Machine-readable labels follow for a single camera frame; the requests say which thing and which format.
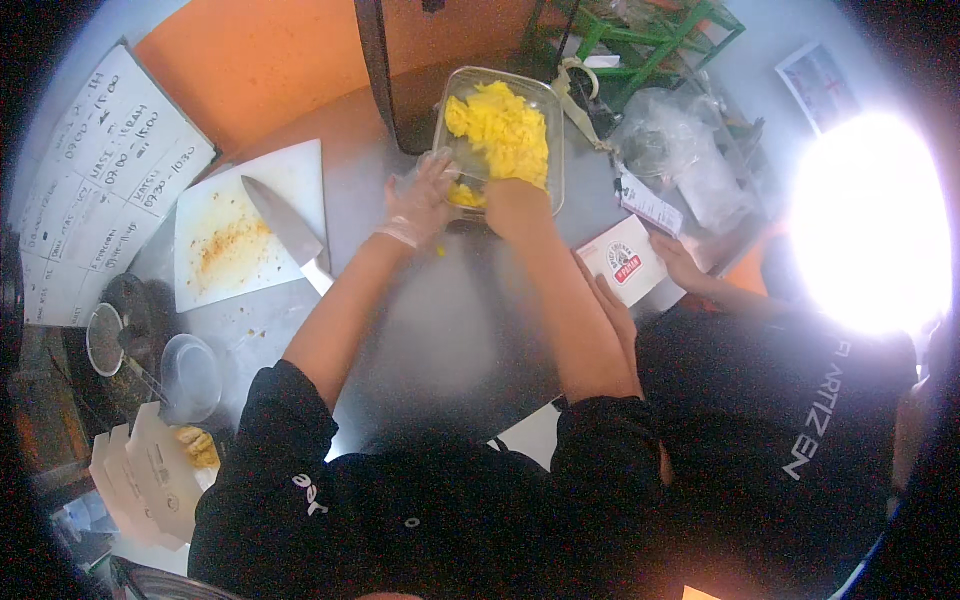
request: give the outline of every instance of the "scrambled egg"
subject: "scrambled egg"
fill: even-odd
[[[491,179],[517,178],[545,189],[549,152],[543,113],[526,106],[503,82],[476,88],[465,103],[447,98],[446,128],[457,137],[466,135],[473,150],[483,153]],[[447,197],[455,204],[487,205],[462,183],[452,185]]]

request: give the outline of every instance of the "bright light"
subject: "bright light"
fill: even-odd
[[[924,141],[899,119],[863,115],[817,141],[790,229],[810,294],[840,323],[913,333],[948,308],[940,183]]]

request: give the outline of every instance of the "whiteboard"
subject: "whiteboard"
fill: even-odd
[[[54,129],[19,223],[25,322],[86,326],[214,157],[127,46],[114,46]]]

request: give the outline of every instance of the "white knife handle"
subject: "white knife handle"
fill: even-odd
[[[306,280],[310,282],[310,285],[320,293],[321,297],[326,294],[326,291],[333,285],[333,277],[329,276],[317,266],[316,258],[300,267],[300,272],[303,273]]]

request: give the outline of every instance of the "person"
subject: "person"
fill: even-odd
[[[384,225],[256,376],[197,507],[190,577],[256,598],[601,597],[618,585],[604,559],[621,554],[615,532],[642,528],[662,488],[657,419],[547,195],[528,183],[492,181],[485,196],[536,290],[568,401],[550,472],[485,444],[324,461],[374,309],[450,219],[454,171],[429,155],[408,189],[388,181]]]
[[[680,241],[654,232],[651,244],[677,285],[723,312],[676,307],[637,334],[612,297],[673,473],[660,527],[636,542],[636,585],[650,597],[683,585],[725,599],[831,596],[916,461],[925,392],[912,342],[707,276]]]

